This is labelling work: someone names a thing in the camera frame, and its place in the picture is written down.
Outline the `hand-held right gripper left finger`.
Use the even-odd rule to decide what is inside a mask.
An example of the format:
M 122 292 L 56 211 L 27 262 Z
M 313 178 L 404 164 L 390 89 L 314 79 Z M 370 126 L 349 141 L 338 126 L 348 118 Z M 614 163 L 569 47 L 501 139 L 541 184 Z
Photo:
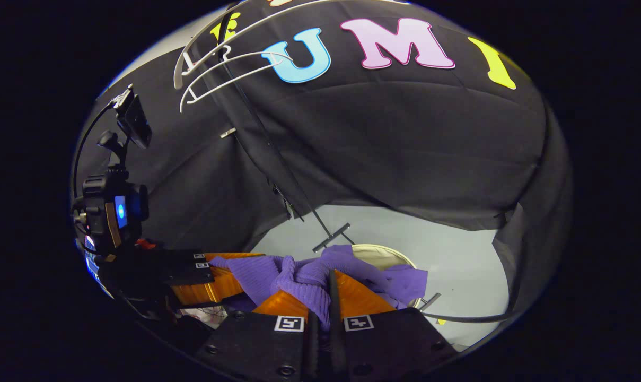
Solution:
M 313 381 L 320 329 L 318 315 L 291 293 L 277 290 L 250 312 L 231 312 L 195 358 L 235 381 Z

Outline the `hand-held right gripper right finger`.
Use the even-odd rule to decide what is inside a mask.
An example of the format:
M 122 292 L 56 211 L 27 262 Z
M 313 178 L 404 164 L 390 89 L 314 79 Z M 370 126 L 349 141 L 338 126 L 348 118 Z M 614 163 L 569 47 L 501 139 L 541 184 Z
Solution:
M 328 285 L 328 380 L 422 381 L 459 354 L 420 310 L 393 309 L 338 270 Z

